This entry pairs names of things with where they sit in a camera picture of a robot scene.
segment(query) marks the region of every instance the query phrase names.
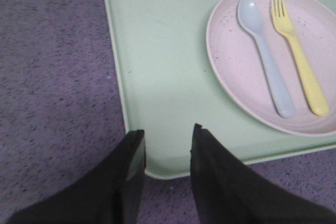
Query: light blue spoon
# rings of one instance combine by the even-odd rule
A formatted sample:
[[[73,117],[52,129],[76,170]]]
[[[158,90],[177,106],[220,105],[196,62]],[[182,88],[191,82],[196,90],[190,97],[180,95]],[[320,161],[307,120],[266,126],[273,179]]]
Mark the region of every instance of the light blue spoon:
[[[296,113],[296,109],[267,46],[263,33],[264,22],[257,6],[252,0],[240,0],[237,14],[242,28],[251,34],[256,41],[273,103],[279,115],[283,118],[292,118]]]

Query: plastic tray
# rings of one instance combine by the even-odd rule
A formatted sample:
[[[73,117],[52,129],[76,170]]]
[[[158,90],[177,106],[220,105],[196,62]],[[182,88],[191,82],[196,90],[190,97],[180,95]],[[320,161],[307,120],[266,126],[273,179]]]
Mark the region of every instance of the plastic tray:
[[[194,123],[245,164],[336,147],[336,136],[272,129],[244,112],[217,81],[206,51],[219,0],[105,0],[125,130],[144,129],[146,173],[189,174]],[[336,11],[334,0],[318,0]]]

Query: plate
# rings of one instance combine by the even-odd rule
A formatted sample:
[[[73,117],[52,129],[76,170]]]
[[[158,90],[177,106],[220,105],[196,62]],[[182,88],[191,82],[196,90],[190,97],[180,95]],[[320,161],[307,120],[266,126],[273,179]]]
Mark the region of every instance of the plate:
[[[327,116],[314,115],[306,102],[286,40],[271,21],[270,0],[253,0],[264,20],[272,55],[293,98],[297,114],[284,119],[272,102],[258,49],[237,21],[239,0],[221,0],[207,25],[206,43],[213,71],[231,98],[246,112],[283,132],[324,136],[336,132],[336,15],[316,0],[285,0],[301,42],[328,101]]]

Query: spoon bowl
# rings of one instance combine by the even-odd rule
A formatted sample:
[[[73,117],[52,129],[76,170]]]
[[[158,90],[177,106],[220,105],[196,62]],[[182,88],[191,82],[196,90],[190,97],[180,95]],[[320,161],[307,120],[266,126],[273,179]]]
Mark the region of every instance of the spoon bowl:
[[[252,0],[240,0],[238,4],[238,21],[250,34],[262,34],[264,22],[256,4]]]

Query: yellow fork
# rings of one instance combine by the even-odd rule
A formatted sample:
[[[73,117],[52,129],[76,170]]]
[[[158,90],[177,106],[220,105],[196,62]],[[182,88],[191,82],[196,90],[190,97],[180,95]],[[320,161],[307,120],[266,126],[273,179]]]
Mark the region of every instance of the yellow fork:
[[[272,0],[271,13],[276,31],[288,40],[291,47],[311,111],[319,116],[327,115],[329,113],[327,100],[296,36],[295,29],[289,19],[285,1]]]

